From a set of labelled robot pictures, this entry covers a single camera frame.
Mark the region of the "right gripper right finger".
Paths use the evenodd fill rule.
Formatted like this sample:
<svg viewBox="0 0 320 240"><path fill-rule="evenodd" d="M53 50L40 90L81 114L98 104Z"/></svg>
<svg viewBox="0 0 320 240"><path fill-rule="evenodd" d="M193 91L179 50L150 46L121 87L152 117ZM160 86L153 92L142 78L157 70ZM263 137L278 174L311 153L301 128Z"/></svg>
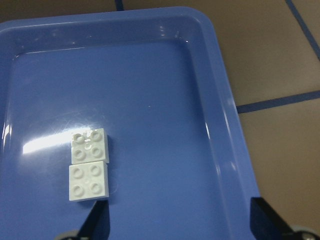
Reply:
<svg viewBox="0 0 320 240"><path fill-rule="evenodd" d="M250 230L256 240L295 240L295 232L262 197L250 199Z"/></svg>

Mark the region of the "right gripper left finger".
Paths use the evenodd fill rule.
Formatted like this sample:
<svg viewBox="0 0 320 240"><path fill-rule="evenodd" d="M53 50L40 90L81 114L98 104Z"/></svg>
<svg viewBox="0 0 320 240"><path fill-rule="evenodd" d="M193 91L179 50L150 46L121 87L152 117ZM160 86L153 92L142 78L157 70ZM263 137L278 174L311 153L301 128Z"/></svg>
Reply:
<svg viewBox="0 0 320 240"><path fill-rule="evenodd" d="M76 234L76 240L107 240L110 234L109 201L97 200Z"/></svg>

